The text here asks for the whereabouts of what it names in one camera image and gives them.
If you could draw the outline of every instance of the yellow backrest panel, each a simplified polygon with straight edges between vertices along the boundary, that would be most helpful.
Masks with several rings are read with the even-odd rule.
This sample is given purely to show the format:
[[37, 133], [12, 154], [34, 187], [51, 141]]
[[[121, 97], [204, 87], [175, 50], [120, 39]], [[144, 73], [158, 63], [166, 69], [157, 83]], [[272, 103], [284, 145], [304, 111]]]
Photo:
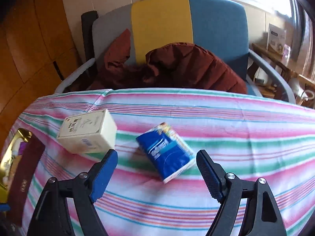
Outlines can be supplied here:
[[172, 42], [193, 43], [189, 0], [144, 0], [131, 8], [137, 64], [149, 51]]

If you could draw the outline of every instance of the chair armrest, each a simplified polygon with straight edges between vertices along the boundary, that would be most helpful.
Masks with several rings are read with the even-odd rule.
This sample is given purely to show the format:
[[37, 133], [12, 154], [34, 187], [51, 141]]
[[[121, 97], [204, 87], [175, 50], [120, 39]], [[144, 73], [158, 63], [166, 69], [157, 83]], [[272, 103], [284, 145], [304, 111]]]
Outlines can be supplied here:
[[283, 91], [284, 101], [295, 104], [296, 102], [295, 102], [293, 91], [291, 90], [289, 84], [281, 77], [281, 75], [254, 51], [249, 49], [248, 52], [249, 52], [249, 57], [255, 63], [257, 63], [257, 65], [266, 72], [266, 74], [272, 79], [272, 81], [277, 84], [277, 87]]
[[85, 72], [86, 69], [94, 65], [95, 58], [91, 58], [83, 65], [81, 65], [77, 70], [75, 70], [71, 75], [62, 81], [61, 84], [56, 88], [55, 94], [62, 93], [66, 87], [70, 86], [81, 74]]

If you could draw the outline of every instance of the table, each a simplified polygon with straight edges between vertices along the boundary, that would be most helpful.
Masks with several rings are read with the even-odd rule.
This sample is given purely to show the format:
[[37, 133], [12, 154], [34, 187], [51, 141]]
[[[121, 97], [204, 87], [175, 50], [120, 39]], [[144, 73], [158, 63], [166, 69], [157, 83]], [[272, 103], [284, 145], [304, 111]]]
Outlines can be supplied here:
[[[194, 89], [93, 90], [37, 99], [16, 120], [5, 142], [22, 127], [46, 150], [37, 166], [24, 207], [26, 235], [40, 193], [51, 176], [70, 179], [88, 171], [104, 154], [70, 154], [56, 141], [67, 116], [109, 109], [118, 126], [116, 170], [95, 203], [113, 235], [204, 236], [219, 204], [196, 166], [164, 185], [135, 138], [167, 122], [195, 151], [241, 179], [264, 177], [276, 198], [289, 236], [297, 235], [315, 208], [315, 111], [283, 101]], [[77, 236], [83, 235], [72, 201]], [[245, 200], [232, 235], [238, 235]]]
[[[259, 44], [252, 44], [253, 47], [253, 51], [256, 52], [258, 55], [265, 55], [266, 57], [268, 57], [272, 62], [274, 62], [277, 66], [279, 66], [282, 69], [281, 72], [281, 76], [287, 81], [289, 82], [289, 80], [291, 78], [298, 78], [300, 82], [311, 86], [312, 88], [315, 88], [315, 82], [312, 81], [311, 79], [308, 79], [307, 77], [298, 74], [295, 72], [295, 68], [297, 68], [297, 63], [295, 61], [293, 61], [292, 59], [289, 59], [288, 61], [283, 61], [282, 60], [282, 56], [268, 51], [266, 49], [266, 47], [263, 47]], [[254, 68], [256, 68], [256, 71], [258, 69], [258, 67], [253, 67], [252, 68], [252, 72], [254, 72]]]

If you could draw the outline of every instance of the tissue package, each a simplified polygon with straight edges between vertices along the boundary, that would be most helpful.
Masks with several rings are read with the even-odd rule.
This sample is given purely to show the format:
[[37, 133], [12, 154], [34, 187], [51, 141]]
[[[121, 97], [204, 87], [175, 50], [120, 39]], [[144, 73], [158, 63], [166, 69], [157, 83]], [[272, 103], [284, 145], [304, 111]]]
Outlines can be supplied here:
[[195, 164], [196, 154], [167, 123], [136, 138], [164, 183]]

